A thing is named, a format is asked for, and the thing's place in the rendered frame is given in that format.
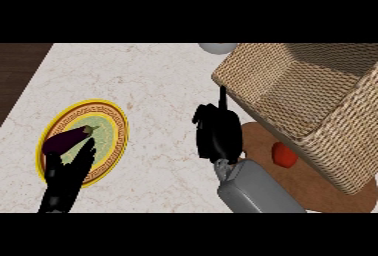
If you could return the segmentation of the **purple eggplant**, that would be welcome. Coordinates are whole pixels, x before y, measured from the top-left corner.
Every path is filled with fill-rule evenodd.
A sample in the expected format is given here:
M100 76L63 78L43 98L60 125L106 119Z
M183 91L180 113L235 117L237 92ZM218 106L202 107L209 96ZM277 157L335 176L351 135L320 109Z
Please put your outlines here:
M84 125L51 136L43 144L43 154L62 155L93 134L96 127Z

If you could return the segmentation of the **yellow patterned round plate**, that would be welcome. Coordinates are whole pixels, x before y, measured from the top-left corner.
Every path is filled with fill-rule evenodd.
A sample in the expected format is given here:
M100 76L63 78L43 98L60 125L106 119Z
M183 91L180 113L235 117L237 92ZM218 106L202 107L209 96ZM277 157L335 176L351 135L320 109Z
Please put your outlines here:
M44 128L35 149L35 169L40 178L44 178L46 157L41 151L44 141L57 133L85 125L94 127L91 137L94 138L96 154L82 187L88 187L106 176L127 147L128 121L116 104L103 99L88 99L71 105Z

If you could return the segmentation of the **tan wicker basket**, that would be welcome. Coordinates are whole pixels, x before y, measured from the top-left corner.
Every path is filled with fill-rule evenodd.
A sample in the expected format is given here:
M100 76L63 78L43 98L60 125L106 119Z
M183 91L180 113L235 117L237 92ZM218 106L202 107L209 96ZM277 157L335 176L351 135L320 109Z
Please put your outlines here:
M211 79L335 188L360 192L378 174L378 43L240 43Z

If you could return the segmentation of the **red bell pepper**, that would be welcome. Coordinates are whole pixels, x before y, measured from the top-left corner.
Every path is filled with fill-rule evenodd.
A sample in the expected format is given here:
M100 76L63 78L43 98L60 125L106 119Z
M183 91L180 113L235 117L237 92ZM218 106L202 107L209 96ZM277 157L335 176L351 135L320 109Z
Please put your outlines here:
M297 163L298 156L282 142L276 142L271 146L271 159L273 163L283 168L291 168Z

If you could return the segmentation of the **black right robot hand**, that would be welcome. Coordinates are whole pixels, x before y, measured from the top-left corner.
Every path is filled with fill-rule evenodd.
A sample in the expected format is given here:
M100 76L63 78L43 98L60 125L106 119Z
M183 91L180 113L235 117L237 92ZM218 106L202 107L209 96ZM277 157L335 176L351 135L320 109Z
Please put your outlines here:
M196 125L196 147L201 158L211 163L226 159L237 162L242 153L242 128L236 113L227 109L226 87L220 87L218 105L201 104L192 123Z

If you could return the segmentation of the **pale grey round object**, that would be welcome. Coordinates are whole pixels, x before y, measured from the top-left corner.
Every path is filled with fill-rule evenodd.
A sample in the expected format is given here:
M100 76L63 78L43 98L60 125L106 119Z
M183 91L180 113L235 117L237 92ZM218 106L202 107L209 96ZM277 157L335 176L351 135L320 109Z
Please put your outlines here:
M223 55L230 53L237 44L236 43L201 43L199 47L201 49L215 55Z

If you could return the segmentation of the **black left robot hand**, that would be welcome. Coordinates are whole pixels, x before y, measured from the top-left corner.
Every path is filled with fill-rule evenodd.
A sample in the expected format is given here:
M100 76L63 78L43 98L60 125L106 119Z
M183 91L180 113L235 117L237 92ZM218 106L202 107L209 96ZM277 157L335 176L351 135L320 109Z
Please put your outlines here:
M44 172L47 188L40 204L40 213L68 213L71 211L82 181L91 169L94 153L94 139L90 138L71 163L63 164L56 153L47 154Z

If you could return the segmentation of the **brown wooden cutting board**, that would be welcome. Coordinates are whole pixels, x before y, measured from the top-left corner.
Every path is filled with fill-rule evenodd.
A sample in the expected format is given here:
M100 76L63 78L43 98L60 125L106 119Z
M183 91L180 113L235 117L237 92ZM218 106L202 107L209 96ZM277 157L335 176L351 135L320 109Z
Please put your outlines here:
M245 158L261 165L302 208L323 213L369 213L378 201L376 181L370 180L357 194L345 195L301 159L291 168L273 163L271 146L276 142L277 139L257 122L242 125Z

